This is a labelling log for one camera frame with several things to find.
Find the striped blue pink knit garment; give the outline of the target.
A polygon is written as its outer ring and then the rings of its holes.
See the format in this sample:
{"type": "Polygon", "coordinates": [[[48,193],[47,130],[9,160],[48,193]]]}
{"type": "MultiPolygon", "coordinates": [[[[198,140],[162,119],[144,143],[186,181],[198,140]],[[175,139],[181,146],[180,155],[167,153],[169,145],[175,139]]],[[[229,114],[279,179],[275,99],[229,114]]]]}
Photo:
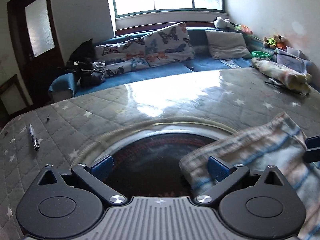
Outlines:
{"type": "Polygon", "coordinates": [[[266,124],[194,150],[180,160],[179,166],[192,192],[199,195],[214,185],[207,170],[210,156],[231,165],[244,164],[251,170],[276,165],[306,207],[306,220],[298,237],[319,239],[319,164],[303,162],[305,140],[302,129],[283,112],[266,124]]]}

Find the round induction cooktop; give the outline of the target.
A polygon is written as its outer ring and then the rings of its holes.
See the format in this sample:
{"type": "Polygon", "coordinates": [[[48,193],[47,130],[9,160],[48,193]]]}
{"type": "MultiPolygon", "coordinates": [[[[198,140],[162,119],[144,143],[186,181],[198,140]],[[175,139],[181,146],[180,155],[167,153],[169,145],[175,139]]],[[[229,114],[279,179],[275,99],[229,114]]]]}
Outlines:
{"type": "Polygon", "coordinates": [[[193,195],[179,167],[188,153],[234,134],[236,129],[202,118],[161,118],[135,123],[97,136],[72,165],[91,165],[110,155],[111,170],[99,179],[127,198],[193,195]]]}

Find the grey quilted star table cover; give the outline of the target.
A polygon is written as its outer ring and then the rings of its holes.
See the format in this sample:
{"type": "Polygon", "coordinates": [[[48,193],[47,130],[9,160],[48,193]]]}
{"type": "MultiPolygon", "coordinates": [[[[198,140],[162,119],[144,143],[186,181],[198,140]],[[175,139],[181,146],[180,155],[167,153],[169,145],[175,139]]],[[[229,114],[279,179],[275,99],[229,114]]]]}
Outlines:
{"type": "Polygon", "coordinates": [[[254,68],[173,75],[63,100],[12,119],[1,131],[1,239],[19,239],[15,210],[43,165],[69,168],[105,133],[161,118],[204,118],[241,130],[285,112],[312,137],[319,134],[319,92],[300,97],[265,83],[254,68]],[[34,150],[33,126],[40,144],[34,150]]]}

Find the silver pen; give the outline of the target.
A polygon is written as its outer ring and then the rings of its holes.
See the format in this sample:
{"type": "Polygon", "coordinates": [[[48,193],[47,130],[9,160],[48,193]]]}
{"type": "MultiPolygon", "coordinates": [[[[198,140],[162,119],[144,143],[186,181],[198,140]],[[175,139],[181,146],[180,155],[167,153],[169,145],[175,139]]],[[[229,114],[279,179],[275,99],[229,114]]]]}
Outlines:
{"type": "Polygon", "coordinates": [[[35,130],[33,129],[32,125],[29,125],[29,133],[30,133],[31,141],[33,143],[34,150],[38,151],[40,149],[40,144],[36,137],[35,130]]]}

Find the yellow folded blanket in bag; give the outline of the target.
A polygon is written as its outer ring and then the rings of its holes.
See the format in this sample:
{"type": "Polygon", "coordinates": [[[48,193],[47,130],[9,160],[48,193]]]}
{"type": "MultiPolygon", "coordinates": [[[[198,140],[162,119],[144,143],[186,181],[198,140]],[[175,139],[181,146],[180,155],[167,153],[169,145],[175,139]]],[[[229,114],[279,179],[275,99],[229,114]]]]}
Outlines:
{"type": "Polygon", "coordinates": [[[303,74],[283,64],[259,57],[252,59],[252,65],[264,75],[278,80],[289,90],[295,90],[305,95],[311,92],[309,83],[311,82],[312,76],[308,73],[303,74]]]}

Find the blue sofa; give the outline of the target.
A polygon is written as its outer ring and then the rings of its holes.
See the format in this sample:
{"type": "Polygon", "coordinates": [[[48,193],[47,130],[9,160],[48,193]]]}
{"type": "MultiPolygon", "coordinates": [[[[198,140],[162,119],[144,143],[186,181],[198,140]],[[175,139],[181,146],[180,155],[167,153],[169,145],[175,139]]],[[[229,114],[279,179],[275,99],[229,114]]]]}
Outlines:
{"type": "Polygon", "coordinates": [[[83,42],[69,57],[65,73],[57,77],[48,92],[55,101],[124,85],[216,69],[246,68],[254,60],[272,61],[294,72],[305,83],[310,61],[285,51],[266,50],[238,31],[187,28],[177,23],[150,33],[120,36],[103,43],[83,42]]]}

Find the clear plastic storage box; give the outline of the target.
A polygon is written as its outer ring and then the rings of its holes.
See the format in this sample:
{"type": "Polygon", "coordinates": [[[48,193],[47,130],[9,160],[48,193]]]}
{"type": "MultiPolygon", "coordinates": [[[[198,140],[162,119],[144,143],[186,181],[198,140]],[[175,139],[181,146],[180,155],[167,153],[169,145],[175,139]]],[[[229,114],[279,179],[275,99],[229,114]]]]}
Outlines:
{"type": "Polygon", "coordinates": [[[274,51],[274,54],[276,55],[276,62],[278,64],[282,64],[302,74],[306,74],[307,68],[312,65],[311,61],[302,59],[294,54],[278,48],[274,51]]]}

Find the black bag on sofa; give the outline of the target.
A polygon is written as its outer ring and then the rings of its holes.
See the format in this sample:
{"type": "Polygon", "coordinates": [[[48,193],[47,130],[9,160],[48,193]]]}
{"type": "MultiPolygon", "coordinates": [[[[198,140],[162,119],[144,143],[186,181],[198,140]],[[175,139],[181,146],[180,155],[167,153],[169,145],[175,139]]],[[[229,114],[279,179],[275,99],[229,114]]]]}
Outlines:
{"type": "Polygon", "coordinates": [[[66,63],[66,70],[75,75],[81,88],[98,86],[105,82],[105,72],[102,67],[97,67],[93,39],[80,44],[72,52],[66,63]]]}

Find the brown green plush toys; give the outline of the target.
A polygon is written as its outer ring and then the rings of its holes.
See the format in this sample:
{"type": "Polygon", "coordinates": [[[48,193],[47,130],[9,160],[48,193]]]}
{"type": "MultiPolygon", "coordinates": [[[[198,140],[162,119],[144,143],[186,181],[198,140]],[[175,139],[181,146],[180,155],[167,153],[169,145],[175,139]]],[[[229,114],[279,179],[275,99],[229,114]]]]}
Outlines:
{"type": "Polygon", "coordinates": [[[285,50],[286,49],[286,39],[281,35],[273,35],[271,37],[263,38],[263,46],[265,48],[270,48],[275,50],[276,48],[285,50]]]}

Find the long butterfly print pillow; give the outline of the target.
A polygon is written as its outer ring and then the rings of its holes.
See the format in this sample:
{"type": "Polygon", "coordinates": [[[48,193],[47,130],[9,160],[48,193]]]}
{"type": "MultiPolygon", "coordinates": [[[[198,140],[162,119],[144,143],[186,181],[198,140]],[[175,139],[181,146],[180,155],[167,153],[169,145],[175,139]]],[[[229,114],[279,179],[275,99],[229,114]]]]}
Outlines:
{"type": "Polygon", "coordinates": [[[97,57],[94,64],[103,69],[105,77],[118,76],[150,67],[145,59],[145,42],[142,38],[100,45],[94,49],[97,57]]]}

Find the grey cushion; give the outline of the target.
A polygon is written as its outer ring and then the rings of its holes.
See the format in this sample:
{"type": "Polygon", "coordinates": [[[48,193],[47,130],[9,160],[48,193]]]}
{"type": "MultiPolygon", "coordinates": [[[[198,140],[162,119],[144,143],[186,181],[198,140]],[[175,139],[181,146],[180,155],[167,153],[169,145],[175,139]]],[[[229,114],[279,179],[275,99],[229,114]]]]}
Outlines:
{"type": "Polygon", "coordinates": [[[207,30],[208,50],[216,60],[251,59],[242,33],[207,30]]]}

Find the dark wooden door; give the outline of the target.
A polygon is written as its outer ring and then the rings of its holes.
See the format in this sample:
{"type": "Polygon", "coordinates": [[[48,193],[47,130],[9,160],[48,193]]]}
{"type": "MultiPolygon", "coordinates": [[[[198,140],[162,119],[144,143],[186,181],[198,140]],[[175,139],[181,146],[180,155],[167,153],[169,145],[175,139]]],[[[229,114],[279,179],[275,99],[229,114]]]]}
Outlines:
{"type": "Polygon", "coordinates": [[[7,3],[11,41],[17,64],[36,106],[51,102],[48,89],[64,67],[50,0],[7,3]]]}

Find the large butterfly print pillow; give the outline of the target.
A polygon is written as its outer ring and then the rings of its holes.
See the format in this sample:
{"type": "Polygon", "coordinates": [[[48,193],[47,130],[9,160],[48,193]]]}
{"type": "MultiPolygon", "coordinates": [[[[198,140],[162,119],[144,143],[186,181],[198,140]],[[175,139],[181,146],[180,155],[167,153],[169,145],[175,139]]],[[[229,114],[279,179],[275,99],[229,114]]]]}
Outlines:
{"type": "Polygon", "coordinates": [[[184,22],[154,31],[142,39],[145,42],[145,59],[151,67],[195,58],[195,51],[184,22]]]}

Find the white plush toy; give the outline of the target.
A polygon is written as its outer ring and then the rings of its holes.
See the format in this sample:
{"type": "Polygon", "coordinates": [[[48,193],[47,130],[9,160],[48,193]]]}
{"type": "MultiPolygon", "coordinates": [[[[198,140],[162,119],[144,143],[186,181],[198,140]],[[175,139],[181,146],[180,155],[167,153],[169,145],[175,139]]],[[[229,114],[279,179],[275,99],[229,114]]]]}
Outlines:
{"type": "Polygon", "coordinates": [[[235,29],[235,24],[232,23],[229,19],[223,19],[221,17],[217,17],[213,21],[214,27],[217,29],[235,29]]]}

